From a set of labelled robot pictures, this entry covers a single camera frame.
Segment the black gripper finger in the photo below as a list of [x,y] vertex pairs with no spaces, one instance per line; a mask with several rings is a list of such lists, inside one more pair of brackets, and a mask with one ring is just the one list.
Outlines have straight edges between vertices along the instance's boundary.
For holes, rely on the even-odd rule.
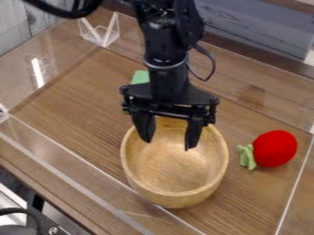
[[186,131],[186,150],[196,148],[202,135],[202,118],[193,117],[188,121],[188,131]]
[[131,119],[142,140],[152,142],[157,131],[157,119],[152,114],[135,111],[131,113]]

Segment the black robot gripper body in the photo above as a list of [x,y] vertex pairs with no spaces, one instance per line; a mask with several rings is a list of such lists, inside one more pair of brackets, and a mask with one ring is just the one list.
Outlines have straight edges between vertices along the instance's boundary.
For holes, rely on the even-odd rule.
[[148,115],[168,118],[201,118],[204,125],[217,123],[220,99],[193,84],[177,94],[164,89],[166,95],[154,95],[150,83],[129,84],[119,88],[125,97],[123,110],[131,116]]

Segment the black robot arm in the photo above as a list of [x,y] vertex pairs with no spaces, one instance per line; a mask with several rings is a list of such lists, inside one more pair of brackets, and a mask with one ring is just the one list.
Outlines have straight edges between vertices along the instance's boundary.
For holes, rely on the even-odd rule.
[[200,41],[205,22],[194,0],[126,0],[130,2],[145,40],[146,83],[121,87],[123,110],[145,142],[152,142],[160,117],[188,122],[185,148],[198,146],[202,129],[217,122],[217,96],[197,88],[189,80],[196,74],[189,51],[209,56]]

